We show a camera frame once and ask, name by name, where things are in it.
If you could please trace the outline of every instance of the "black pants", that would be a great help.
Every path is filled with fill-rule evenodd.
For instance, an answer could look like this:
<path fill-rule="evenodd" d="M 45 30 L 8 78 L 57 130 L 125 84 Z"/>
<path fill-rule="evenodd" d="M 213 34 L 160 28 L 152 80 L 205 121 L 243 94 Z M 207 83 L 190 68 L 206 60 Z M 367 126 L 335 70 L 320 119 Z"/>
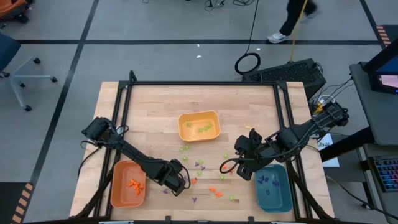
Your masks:
<path fill-rule="evenodd" d="M 289 0 L 287 4 L 287 19 L 282 28 L 280 28 L 280 33 L 283 35 L 290 35 L 293 31 L 294 26 L 296 25 L 301 10 L 303 8 L 305 0 Z M 308 0 L 307 5 L 305 6 L 304 13 L 306 15 L 310 15 L 317 10 L 317 5 L 312 1 Z"/>

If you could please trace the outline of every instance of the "black keyboard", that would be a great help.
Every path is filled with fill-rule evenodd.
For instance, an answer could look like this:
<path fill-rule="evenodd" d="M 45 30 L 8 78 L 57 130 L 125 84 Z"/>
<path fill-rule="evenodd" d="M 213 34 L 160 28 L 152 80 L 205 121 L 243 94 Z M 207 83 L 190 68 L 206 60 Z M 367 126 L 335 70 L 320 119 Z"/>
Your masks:
<path fill-rule="evenodd" d="M 316 81 L 316 78 L 311 75 L 316 71 L 317 69 L 309 65 L 307 60 L 302 60 L 299 62 L 259 70 L 250 74 L 249 80 L 258 82 L 261 78 L 262 81 L 290 81 L 308 84 Z"/>
<path fill-rule="evenodd" d="M 398 157 L 372 157 L 370 159 L 383 191 L 398 191 Z"/>

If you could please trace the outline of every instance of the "plastic bowl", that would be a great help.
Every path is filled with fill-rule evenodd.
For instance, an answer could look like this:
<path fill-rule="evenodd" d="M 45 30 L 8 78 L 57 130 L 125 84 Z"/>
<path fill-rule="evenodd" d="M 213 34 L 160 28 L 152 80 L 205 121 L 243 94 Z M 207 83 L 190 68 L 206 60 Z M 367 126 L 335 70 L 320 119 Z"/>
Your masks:
<path fill-rule="evenodd" d="M 214 111 L 182 114 L 178 130 L 180 138 L 186 142 L 215 139 L 220 135 L 218 115 Z"/>
<path fill-rule="evenodd" d="M 134 208 L 140 206 L 145 199 L 145 189 L 136 194 L 134 187 L 128 187 L 133 179 L 146 185 L 146 176 L 141 167 L 133 161 L 119 161 L 114 166 L 111 204 L 115 208 Z"/>
<path fill-rule="evenodd" d="M 268 213 L 292 209 L 292 195 L 284 166 L 271 164 L 255 173 L 257 202 Z"/>

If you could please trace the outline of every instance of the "yellow bowl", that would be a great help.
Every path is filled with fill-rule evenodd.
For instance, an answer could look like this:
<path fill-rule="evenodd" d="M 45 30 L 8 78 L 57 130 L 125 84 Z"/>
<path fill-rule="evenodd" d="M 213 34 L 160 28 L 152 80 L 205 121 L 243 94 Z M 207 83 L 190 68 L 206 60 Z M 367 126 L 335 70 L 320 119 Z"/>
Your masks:
<path fill-rule="evenodd" d="M 180 138 L 186 142 L 206 141 L 220 135 L 220 122 L 215 111 L 203 111 L 180 115 Z"/>

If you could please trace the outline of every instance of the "person's leg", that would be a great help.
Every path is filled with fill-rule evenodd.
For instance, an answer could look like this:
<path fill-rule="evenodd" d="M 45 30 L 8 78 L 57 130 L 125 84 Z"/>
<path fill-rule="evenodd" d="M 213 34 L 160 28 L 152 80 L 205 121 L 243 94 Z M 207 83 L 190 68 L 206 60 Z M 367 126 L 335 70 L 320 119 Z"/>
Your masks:
<path fill-rule="evenodd" d="M 308 0 L 307 5 L 305 6 L 304 13 L 309 16 L 313 14 L 317 10 L 317 5 L 312 1 Z"/>
<path fill-rule="evenodd" d="M 303 8 L 304 2 L 305 2 L 304 0 L 289 0 L 286 9 L 287 19 L 279 30 L 281 34 L 289 36 L 292 33 L 293 28 L 300 17 L 300 13 Z"/>
<path fill-rule="evenodd" d="M 301 10 L 303 8 L 305 0 L 289 0 L 287 4 L 287 19 L 283 26 L 280 28 L 280 31 L 268 36 L 268 41 L 274 44 L 283 42 L 289 38 L 289 35 L 292 33 L 294 26 L 296 25 Z M 307 16 L 312 15 L 315 11 L 317 11 L 317 5 L 312 1 L 308 0 L 307 5 L 305 6 L 304 12 Z"/>

